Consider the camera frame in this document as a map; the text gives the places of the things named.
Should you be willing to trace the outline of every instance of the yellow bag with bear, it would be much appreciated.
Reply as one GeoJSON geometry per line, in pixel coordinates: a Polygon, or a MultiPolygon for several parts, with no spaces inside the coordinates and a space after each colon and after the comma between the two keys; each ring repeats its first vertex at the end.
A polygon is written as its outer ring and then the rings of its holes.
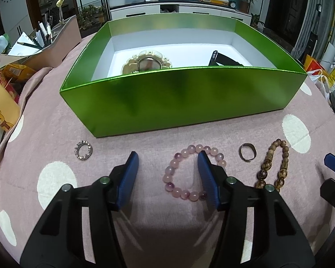
{"type": "Polygon", "coordinates": [[[20,107],[10,94],[0,85],[0,127],[9,131],[17,122],[20,116],[20,107]]]}

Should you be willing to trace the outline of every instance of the pink bead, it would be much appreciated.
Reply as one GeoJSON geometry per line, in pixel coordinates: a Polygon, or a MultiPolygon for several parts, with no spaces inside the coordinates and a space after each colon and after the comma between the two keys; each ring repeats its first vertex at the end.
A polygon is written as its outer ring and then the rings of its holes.
{"type": "Polygon", "coordinates": [[[199,199],[200,200],[205,200],[207,198],[207,192],[205,192],[205,191],[201,191],[200,193],[199,193],[199,199]]]}
{"type": "Polygon", "coordinates": [[[190,193],[189,199],[191,201],[197,201],[199,199],[199,193],[196,191],[193,191],[192,193],[190,193]]]}
{"type": "Polygon", "coordinates": [[[188,150],[187,149],[182,149],[181,154],[182,154],[183,158],[187,158],[188,157],[188,150]]]}
{"type": "Polygon", "coordinates": [[[196,152],[197,153],[200,153],[202,150],[204,150],[204,147],[201,144],[196,145],[196,152]]]}
{"type": "Polygon", "coordinates": [[[170,161],[170,166],[173,168],[178,168],[179,162],[176,159],[172,159],[172,161],[170,161]]]}
{"type": "Polygon", "coordinates": [[[206,152],[206,154],[210,154],[211,148],[209,146],[205,146],[204,151],[206,152]]]}
{"type": "Polygon", "coordinates": [[[189,196],[190,196],[189,191],[182,191],[182,193],[181,193],[181,198],[182,199],[188,199],[189,196]]]}
{"type": "Polygon", "coordinates": [[[175,185],[172,182],[168,182],[167,184],[165,184],[165,190],[166,191],[173,191],[175,188],[175,185]]]}
{"type": "Polygon", "coordinates": [[[218,166],[222,166],[222,167],[226,167],[227,162],[224,161],[224,160],[220,160],[220,161],[217,162],[217,165],[218,165],[218,166]]]}
{"type": "Polygon", "coordinates": [[[182,190],[179,187],[175,187],[174,190],[172,191],[172,196],[174,198],[179,198],[182,194],[182,190]]]}
{"type": "Polygon", "coordinates": [[[211,155],[216,156],[218,154],[218,149],[216,147],[211,148],[211,155]]]}
{"type": "Polygon", "coordinates": [[[164,177],[163,177],[163,182],[165,182],[165,183],[172,182],[172,176],[165,174],[164,177]]]}
{"type": "Polygon", "coordinates": [[[165,174],[166,175],[174,175],[175,173],[175,168],[171,167],[171,166],[168,166],[166,169],[165,169],[165,174]]]}
{"type": "Polygon", "coordinates": [[[219,153],[219,154],[216,155],[216,160],[217,160],[217,162],[218,162],[218,161],[221,161],[221,160],[223,160],[223,159],[224,159],[224,156],[223,156],[222,153],[219,153]]]}
{"type": "Polygon", "coordinates": [[[183,158],[182,154],[177,152],[175,155],[174,155],[174,158],[177,160],[177,161],[181,161],[183,158]]]}
{"type": "Polygon", "coordinates": [[[196,147],[195,147],[195,145],[189,145],[189,146],[188,146],[188,152],[189,152],[190,154],[195,153],[195,151],[196,151],[196,147]]]}

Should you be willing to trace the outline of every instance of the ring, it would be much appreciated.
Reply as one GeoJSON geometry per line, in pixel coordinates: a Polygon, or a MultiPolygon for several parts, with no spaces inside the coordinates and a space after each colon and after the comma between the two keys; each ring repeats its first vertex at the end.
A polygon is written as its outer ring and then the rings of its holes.
{"type": "Polygon", "coordinates": [[[91,144],[88,143],[88,141],[81,141],[77,144],[75,147],[75,155],[79,160],[87,160],[89,157],[92,155],[92,146],[91,144]],[[84,156],[79,155],[79,150],[81,149],[82,146],[87,145],[88,146],[88,154],[85,154],[84,156]]]}
{"type": "Polygon", "coordinates": [[[240,148],[239,148],[239,156],[241,157],[241,159],[244,161],[244,162],[251,162],[253,159],[256,158],[257,156],[257,151],[256,151],[256,148],[254,147],[254,145],[252,143],[243,143],[240,148]],[[252,149],[253,151],[253,154],[254,154],[254,157],[252,159],[245,159],[242,155],[242,147],[249,147],[252,149]]]}

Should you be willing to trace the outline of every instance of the green box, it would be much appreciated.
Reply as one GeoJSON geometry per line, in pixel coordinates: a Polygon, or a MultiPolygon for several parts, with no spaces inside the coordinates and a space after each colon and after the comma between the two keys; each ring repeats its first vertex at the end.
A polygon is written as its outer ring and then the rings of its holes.
{"type": "Polygon", "coordinates": [[[288,53],[239,20],[162,13],[106,23],[77,58],[60,94],[95,137],[105,137],[283,109],[305,78],[288,53]],[[156,40],[181,43],[159,46],[185,53],[173,67],[194,63],[215,45],[229,47],[231,55],[253,66],[189,66],[107,77],[120,65],[115,57],[131,52],[131,46],[154,49],[156,40]],[[184,52],[191,49],[186,41],[196,41],[194,56],[184,52]]]}

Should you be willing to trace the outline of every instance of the metal bolt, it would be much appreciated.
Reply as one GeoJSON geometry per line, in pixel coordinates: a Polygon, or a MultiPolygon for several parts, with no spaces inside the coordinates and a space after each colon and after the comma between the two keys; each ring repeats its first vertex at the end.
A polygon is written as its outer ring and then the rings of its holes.
{"type": "Polygon", "coordinates": [[[61,187],[61,189],[63,190],[63,191],[69,191],[70,189],[71,189],[71,185],[70,184],[64,184],[62,187],[61,187]]]}
{"type": "Polygon", "coordinates": [[[233,176],[229,176],[227,177],[226,181],[229,184],[235,184],[237,182],[237,179],[235,179],[233,176]]]}
{"type": "Polygon", "coordinates": [[[274,191],[274,186],[271,184],[266,184],[264,188],[269,192],[274,191]]]}
{"type": "Polygon", "coordinates": [[[103,176],[99,181],[101,184],[108,184],[110,182],[110,178],[108,176],[103,176]]]}

